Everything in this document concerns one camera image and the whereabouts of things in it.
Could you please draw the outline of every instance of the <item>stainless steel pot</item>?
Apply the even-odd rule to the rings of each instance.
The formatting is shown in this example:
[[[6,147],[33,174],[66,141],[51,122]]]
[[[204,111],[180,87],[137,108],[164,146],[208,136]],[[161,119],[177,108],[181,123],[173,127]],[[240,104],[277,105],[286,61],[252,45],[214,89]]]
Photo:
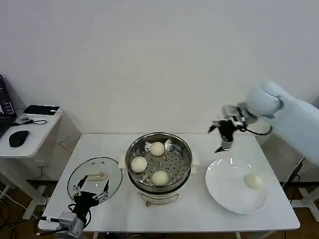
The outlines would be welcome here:
[[[165,153],[154,156],[150,146],[154,142],[161,142],[165,146]],[[144,157],[148,161],[146,170],[135,173],[131,170],[131,161],[135,157]],[[187,143],[180,137],[164,132],[154,132],[136,139],[126,152],[125,164],[131,182],[141,191],[162,195],[179,189],[189,178],[192,163],[192,154]],[[163,170],[169,175],[169,183],[165,186],[155,186],[152,175]]]

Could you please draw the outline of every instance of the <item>small side table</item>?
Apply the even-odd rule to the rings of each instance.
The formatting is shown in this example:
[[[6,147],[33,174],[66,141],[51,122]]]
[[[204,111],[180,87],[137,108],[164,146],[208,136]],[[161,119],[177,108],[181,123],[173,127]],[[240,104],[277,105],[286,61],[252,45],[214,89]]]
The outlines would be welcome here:
[[[53,127],[56,125],[60,119],[62,112],[55,115],[54,117],[30,117],[28,118],[34,120],[46,120],[47,123],[43,125],[35,124],[25,124],[10,127],[7,132],[0,138],[0,174],[2,174],[7,180],[12,184],[17,186],[25,194],[32,198],[27,210],[23,215],[23,219],[30,219],[32,213],[34,212],[36,206],[47,204],[47,199],[42,195],[45,190],[45,186],[41,185],[37,190],[35,190],[25,179],[11,166],[6,162],[6,160],[1,159],[10,159],[10,158],[32,158],[40,149],[43,142],[50,134]],[[28,130],[29,136],[26,138],[24,144],[17,148],[12,148],[9,145],[8,139],[11,134],[20,130]]]

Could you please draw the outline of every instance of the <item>white plate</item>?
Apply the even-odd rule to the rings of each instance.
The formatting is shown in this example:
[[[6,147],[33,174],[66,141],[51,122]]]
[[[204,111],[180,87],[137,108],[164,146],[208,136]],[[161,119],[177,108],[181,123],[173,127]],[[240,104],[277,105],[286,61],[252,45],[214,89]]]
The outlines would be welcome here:
[[[206,171],[206,185],[211,196],[223,207],[240,214],[255,213],[266,204],[266,182],[262,189],[252,189],[245,175],[260,173],[252,165],[237,159],[225,158],[212,162]]]

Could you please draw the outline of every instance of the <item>cable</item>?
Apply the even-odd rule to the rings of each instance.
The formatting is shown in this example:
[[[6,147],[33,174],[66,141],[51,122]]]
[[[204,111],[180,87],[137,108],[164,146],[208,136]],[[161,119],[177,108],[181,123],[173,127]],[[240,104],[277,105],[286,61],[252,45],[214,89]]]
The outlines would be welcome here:
[[[35,180],[38,180],[42,177],[43,175],[43,169],[44,169],[44,166],[41,166],[41,173],[40,173],[40,176],[36,177],[35,179],[32,179],[31,181],[28,181],[28,183],[32,183],[34,182]]]
[[[6,207],[8,208],[8,216],[6,217],[6,219],[4,219],[4,217],[2,216],[2,214],[0,214],[0,218],[3,219],[3,223],[2,223],[1,226],[0,226],[0,230],[1,230],[4,226],[6,226],[8,223],[10,223],[10,222],[8,221],[8,219],[9,219],[9,217],[10,217],[11,211],[10,211],[10,206],[9,206],[9,204],[8,204],[5,200],[3,200],[2,198],[0,198],[0,200],[1,200],[1,201],[6,205]]]
[[[69,204],[68,205],[68,209],[71,211],[71,212],[73,212],[73,210],[72,210],[72,208],[71,207],[73,207],[73,206],[75,206],[76,204],[75,203],[71,203],[71,204]],[[83,229],[85,229],[89,224],[90,224],[90,222],[91,222],[91,220],[92,220],[92,212],[91,212],[91,210],[89,209],[89,221],[84,225],[84,228]]]
[[[58,233],[58,232],[61,232],[61,231],[67,231],[67,230],[68,230],[68,228],[61,228],[61,229],[57,229],[57,230],[50,231],[50,232],[47,232],[47,233],[37,233],[36,235],[39,236],[39,237],[42,237],[42,236],[50,235],[50,234],[53,234],[53,233]]]
[[[292,174],[294,173],[294,171],[299,167],[300,164],[302,164],[302,162],[305,160],[305,157],[302,157],[302,159],[299,161],[299,163],[297,163],[297,165],[294,167],[294,169],[292,170],[292,172],[289,174],[289,177],[287,177],[287,179],[285,180],[285,182],[283,183],[283,185],[281,186],[282,188],[284,188],[285,184],[289,181],[289,179],[291,178]]]
[[[246,131],[250,132],[250,133],[253,133],[255,135],[260,135],[260,136],[263,136],[263,135],[268,135],[270,134],[272,131],[273,131],[273,127],[270,126],[269,130],[266,132],[266,133],[256,133],[256,132],[253,132],[252,130],[246,128]]]
[[[69,139],[69,137],[70,136],[68,136],[65,140],[63,140],[63,141],[60,141],[60,142],[58,142],[58,145],[60,145],[62,148],[64,148],[66,151],[68,151],[69,153],[72,153],[72,152],[70,152],[66,147],[64,147],[63,145],[62,145],[62,143],[64,143],[65,141],[67,141],[68,139]]]
[[[299,181],[300,181],[300,175],[297,174],[297,176],[298,176],[298,181],[297,181],[297,182],[299,182]],[[294,190],[294,193],[293,193],[293,195],[291,196],[290,204],[291,204],[291,202],[293,201],[295,194],[296,194],[296,189]]]
[[[43,125],[43,124],[46,124],[48,123],[47,120],[43,120],[43,119],[40,119],[40,120],[32,120],[32,119],[29,119],[29,118],[25,118],[25,119],[21,119],[23,120],[22,123],[19,123],[19,122],[13,122],[11,124],[11,126],[17,126],[17,125],[24,125],[24,124],[37,124],[37,125]]]
[[[21,207],[23,207],[24,209],[27,210],[27,208],[25,206],[23,206],[22,204],[16,202],[15,200],[13,200],[11,197],[9,197],[7,194],[5,194],[4,192],[0,191],[0,193],[4,194],[6,197],[8,197],[11,201],[13,201],[14,203],[20,205]]]
[[[142,237],[142,236],[141,236],[141,235],[133,235],[133,236],[127,238],[127,239],[131,239],[131,238],[133,238],[133,237]]]
[[[92,219],[92,213],[91,213],[91,210],[89,209],[89,215],[90,215],[90,218],[89,218],[89,221],[85,224],[84,228],[85,229],[91,222],[91,219]]]
[[[300,175],[299,175],[299,174],[297,174],[296,176],[298,177],[297,182],[299,182],[299,181],[300,181]],[[293,202],[293,199],[294,199],[295,194],[296,194],[296,189],[294,190],[293,195],[291,196],[290,204]]]
[[[33,219],[30,219],[30,220],[25,221],[25,222],[23,222],[23,223],[17,224],[17,225],[15,225],[14,227],[9,228],[8,230],[6,230],[4,233],[1,233],[1,234],[0,234],[0,236],[2,236],[2,235],[4,235],[4,234],[6,234],[7,232],[11,231],[12,229],[14,229],[14,228],[16,228],[16,227],[18,227],[18,226],[20,226],[20,225],[23,225],[23,224],[26,224],[26,223],[32,222],[32,221],[34,221],[34,220],[37,220],[37,218],[33,218]]]

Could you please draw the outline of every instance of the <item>pot handle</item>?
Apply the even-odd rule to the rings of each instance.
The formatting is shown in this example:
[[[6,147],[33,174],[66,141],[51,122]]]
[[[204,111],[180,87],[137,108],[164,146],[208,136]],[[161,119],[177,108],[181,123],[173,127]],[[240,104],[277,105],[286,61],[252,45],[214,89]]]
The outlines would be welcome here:
[[[191,168],[190,173],[191,174],[197,174],[197,167],[200,165],[198,156],[196,152],[192,151],[192,162],[191,162]]]
[[[126,163],[125,163],[125,154],[121,154],[117,160],[116,160],[118,163],[119,163],[119,168],[121,169],[126,169]]]

